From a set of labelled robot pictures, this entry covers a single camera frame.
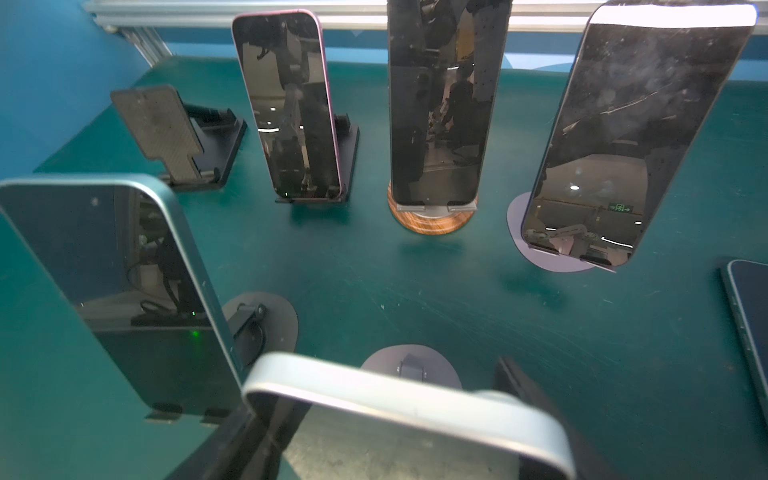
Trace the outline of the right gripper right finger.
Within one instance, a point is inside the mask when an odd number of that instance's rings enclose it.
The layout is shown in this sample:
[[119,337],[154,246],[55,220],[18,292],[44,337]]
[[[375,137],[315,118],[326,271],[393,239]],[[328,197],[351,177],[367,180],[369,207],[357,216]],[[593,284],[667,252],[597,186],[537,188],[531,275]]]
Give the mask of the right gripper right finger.
[[563,426],[574,456],[578,479],[626,479],[581,432],[571,425],[557,405],[509,356],[499,358],[492,388],[511,394],[524,403],[544,410]]

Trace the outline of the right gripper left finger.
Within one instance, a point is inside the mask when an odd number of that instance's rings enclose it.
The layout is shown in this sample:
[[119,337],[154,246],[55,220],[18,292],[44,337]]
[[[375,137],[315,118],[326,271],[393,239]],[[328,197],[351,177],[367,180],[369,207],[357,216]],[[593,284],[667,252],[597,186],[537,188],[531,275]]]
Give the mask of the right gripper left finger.
[[285,453],[310,407],[279,401],[256,414],[242,404],[171,473],[169,479],[297,479]]

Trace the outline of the white-edged phone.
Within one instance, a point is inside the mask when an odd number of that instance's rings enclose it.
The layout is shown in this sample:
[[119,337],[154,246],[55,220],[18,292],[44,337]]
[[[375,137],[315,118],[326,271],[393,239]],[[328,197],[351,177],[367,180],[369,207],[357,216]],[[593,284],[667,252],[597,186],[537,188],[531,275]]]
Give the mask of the white-edged phone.
[[242,398],[297,479],[574,479],[565,429],[493,390],[468,392],[285,352]]

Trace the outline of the black folding phone stand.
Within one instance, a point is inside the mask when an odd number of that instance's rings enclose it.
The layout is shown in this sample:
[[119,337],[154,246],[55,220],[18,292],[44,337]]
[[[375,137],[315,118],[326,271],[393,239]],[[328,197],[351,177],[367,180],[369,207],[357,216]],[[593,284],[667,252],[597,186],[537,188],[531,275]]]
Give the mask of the black folding phone stand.
[[159,178],[177,191],[226,185],[247,123],[230,109],[183,102],[175,87],[115,90],[110,99],[142,155],[159,161]]

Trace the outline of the grey round stand front left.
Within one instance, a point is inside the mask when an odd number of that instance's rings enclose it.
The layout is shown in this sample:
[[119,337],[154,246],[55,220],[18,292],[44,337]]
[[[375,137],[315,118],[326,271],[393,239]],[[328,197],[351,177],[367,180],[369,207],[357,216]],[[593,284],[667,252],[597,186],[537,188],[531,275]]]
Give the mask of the grey round stand front left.
[[157,397],[150,401],[147,421],[172,423],[183,415],[194,415],[204,425],[217,426],[241,404],[229,358],[240,361],[247,373],[265,353],[295,350],[298,315],[285,298],[247,292],[226,303],[224,313],[233,331],[232,354],[220,347],[202,313],[149,315],[145,324],[159,330],[160,351],[150,358],[154,368],[150,386]]

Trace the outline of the grey round stand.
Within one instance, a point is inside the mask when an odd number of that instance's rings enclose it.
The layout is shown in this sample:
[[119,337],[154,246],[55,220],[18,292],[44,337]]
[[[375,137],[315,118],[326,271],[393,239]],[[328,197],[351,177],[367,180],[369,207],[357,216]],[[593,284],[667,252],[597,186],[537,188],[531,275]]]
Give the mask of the grey round stand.
[[361,368],[442,387],[463,389],[458,373],[447,358],[425,345],[400,344],[382,348],[369,356]]
[[241,404],[229,358],[240,361],[247,373],[265,353],[295,350],[298,315],[285,298],[247,292],[226,303],[224,313],[233,331],[232,354],[220,347],[202,313],[149,315],[145,324],[159,330],[160,351],[150,358],[154,368],[150,386],[157,397],[150,401],[147,421],[172,423],[183,415],[194,415],[204,425],[217,426]]
[[524,215],[530,196],[531,192],[525,192],[518,195],[510,203],[506,212],[508,230],[513,238],[515,246],[529,262],[543,270],[554,273],[576,273],[587,271],[593,268],[598,268],[610,273],[614,273],[614,270],[608,267],[594,265],[579,259],[531,248],[524,241],[521,234]]

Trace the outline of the grey round stand front middle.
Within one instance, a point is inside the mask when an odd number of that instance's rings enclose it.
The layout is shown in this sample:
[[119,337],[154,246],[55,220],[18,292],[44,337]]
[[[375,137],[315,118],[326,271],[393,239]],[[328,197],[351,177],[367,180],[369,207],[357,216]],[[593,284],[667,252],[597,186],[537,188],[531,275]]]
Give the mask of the grey round stand front middle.
[[382,348],[369,356],[361,368],[442,387],[463,389],[458,373],[447,358],[425,345],[400,344]]

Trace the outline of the grey round stand back right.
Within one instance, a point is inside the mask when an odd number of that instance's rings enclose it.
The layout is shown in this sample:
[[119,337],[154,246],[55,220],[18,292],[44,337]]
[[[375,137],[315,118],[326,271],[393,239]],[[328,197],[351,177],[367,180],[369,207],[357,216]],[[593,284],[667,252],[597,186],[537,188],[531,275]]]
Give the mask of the grey round stand back right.
[[594,265],[579,259],[531,248],[524,241],[521,234],[524,215],[530,196],[531,192],[525,192],[518,195],[510,203],[506,212],[508,230],[513,238],[515,246],[529,262],[543,270],[554,273],[576,273],[587,271],[593,268],[598,268],[610,273],[614,273],[614,270],[608,267]]

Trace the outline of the light blue phone front left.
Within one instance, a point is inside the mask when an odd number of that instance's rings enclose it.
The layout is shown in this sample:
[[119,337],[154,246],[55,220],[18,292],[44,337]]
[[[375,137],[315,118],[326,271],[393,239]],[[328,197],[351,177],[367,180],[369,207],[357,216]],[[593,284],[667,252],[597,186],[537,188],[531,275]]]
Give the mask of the light blue phone front left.
[[219,423],[242,364],[174,192],[147,174],[1,184],[1,211],[150,417]]

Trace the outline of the round wooden phone stand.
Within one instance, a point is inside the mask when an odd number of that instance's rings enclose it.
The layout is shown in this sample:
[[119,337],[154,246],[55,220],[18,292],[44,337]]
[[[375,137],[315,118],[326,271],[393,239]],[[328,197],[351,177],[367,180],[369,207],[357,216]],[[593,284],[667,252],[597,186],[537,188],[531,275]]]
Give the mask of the round wooden phone stand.
[[464,227],[478,209],[478,198],[465,205],[406,206],[393,197],[392,183],[387,200],[394,219],[404,228],[421,235],[446,235]]

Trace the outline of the black stand back left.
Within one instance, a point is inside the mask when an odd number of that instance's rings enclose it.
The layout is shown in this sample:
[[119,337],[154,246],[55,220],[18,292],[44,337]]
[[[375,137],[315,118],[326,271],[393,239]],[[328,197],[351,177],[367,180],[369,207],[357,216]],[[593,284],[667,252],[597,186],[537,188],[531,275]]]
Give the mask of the black stand back left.
[[350,121],[347,114],[334,115],[335,135],[338,146],[338,166],[340,167],[340,193],[331,198],[289,198],[278,195],[276,203],[284,204],[312,204],[312,203],[344,203],[351,194],[351,181],[357,147],[360,137],[360,129],[357,124]]

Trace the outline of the dark phone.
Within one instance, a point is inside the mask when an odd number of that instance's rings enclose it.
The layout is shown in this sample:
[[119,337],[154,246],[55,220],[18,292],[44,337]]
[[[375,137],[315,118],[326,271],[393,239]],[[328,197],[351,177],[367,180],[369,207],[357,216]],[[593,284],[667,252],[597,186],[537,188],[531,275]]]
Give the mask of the dark phone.
[[615,269],[637,252],[758,22],[749,1],[609,1],[590,16],[521,234]]
[[512,4],[387,4],[391,192],[402,206],[476,199]]

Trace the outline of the pink-edged phone back left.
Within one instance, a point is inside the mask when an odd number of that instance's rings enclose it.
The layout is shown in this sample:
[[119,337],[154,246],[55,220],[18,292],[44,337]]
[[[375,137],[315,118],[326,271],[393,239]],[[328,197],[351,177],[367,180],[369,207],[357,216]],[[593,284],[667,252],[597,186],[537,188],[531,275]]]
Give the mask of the pink-edged phone back left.
[[231,33],[277,196],[331,201],[343,192],[321,24],[306,9],[236,16]]

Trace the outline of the dark phone back middle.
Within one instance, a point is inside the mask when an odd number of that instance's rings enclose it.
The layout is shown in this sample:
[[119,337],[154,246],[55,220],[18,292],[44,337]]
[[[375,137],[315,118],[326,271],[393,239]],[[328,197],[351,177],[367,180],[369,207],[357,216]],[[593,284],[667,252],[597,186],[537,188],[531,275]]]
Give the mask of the dark phone back middle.
[[476,199],[512,4],[387,4],[391,192],[402,206]]

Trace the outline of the horizontal aluminium frame bar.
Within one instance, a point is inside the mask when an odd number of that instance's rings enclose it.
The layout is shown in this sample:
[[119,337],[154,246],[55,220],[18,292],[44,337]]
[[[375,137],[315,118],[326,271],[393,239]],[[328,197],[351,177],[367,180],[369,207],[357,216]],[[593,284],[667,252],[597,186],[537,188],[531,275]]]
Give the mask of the horizontal aluminium frame bar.
[[[600,1],[515,1],[503,66],[563,71],[574,61],[580,35]],[[84,10],[108,32],[153,29],[165,43],[204,44],[204,29],[230,30],[245,13],[304,9],[331,38],[330,60],[384,63],[385,1],[87,1]]]

